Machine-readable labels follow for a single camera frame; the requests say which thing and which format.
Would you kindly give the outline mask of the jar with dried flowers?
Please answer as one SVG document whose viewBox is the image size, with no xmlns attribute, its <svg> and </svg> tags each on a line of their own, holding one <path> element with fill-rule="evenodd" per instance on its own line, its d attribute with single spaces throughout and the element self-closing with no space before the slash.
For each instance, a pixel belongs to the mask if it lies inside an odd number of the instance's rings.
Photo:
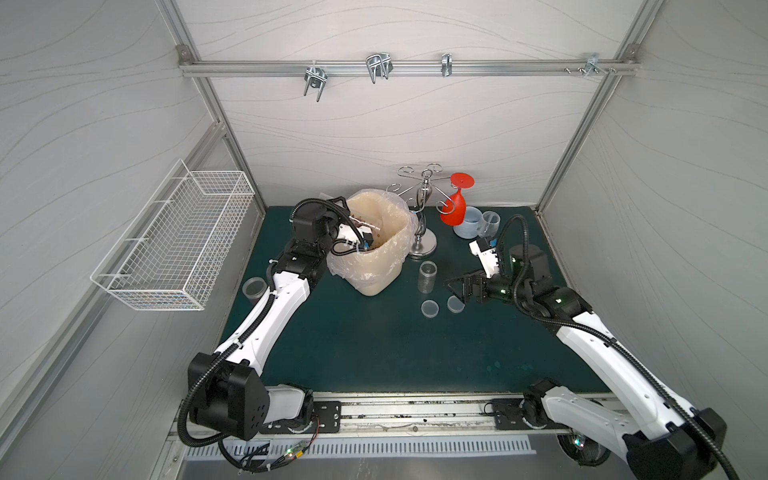
<svg viewBox="0 0 768 480">
<path fill-rule="evenodd" d="M 422 294 L 430 294 L 434 290 L 437 276 L 437 265 L 430 260 L 420 263 L 417 289 Z"/>
</svg>

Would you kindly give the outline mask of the clear plastic jar lid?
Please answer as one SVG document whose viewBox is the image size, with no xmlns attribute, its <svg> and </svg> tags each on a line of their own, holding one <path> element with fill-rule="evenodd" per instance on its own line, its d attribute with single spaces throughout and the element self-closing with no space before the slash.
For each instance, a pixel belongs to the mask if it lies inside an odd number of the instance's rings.
<svg viewBox="0 0 768 480">
<path fill-rule="evenodd" d="M 435 318 L 440 311 L 439 304 L 431 299 L 425 300 L 420 306 L 420 311 L 425 318 Z"/>
</svg>

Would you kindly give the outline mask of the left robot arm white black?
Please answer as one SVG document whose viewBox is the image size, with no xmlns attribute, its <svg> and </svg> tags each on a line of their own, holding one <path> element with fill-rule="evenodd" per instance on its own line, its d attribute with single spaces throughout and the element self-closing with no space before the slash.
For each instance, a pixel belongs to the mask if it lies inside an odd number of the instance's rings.
<svg viewBox="0 0 768 480">
<path fill-rule="evenodd" d="M 362 253 L 372 238 L 355 226 L 344 197 L 308 198 L 291 213 L 293 237 L 265 275 L 267 286 L 237 330 L 211 353 L 199 353 L 187 370 L 188 393 L 180 404 L 177 432 L 188 447 L 236 437 L 252 439 L 264 424 L 283 422 L 303 430 L 312 422 L 309 389 L 266 386 L 261 375 L 277 339 L 317 286 L 328 255 Z"/>
</svg>

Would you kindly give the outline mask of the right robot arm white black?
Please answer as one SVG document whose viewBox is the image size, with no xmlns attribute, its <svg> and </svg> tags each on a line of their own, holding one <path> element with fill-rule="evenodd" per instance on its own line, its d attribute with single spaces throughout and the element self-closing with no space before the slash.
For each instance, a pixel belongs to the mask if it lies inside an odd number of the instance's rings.
<svg viewBox="0 0 768 480">
<path fill-rule="evenodd" d="M 624 406 L 617 412 L 545 378 L 533 384 L 518 410 L 531 429 L 557 424 L 561 450 L 581 466 L 597 467 L 610 455 L 621 458 L 637 479 L 702 479 L 722 468 L 738 473 L 723 450 L 725 420 L 698 408 L 653 374 L 605 326 L 575 290 L 557 285 L 546 254 L 530 242 L 526 219 L 516 214 L 522 242 L 508 249 L 501 229 L 493 239 L 475 237 L 471 253 L 479 270 L 447 281 L 461 301 L 499 300 L 537 321 L 575 352 Z"/>
</svg>

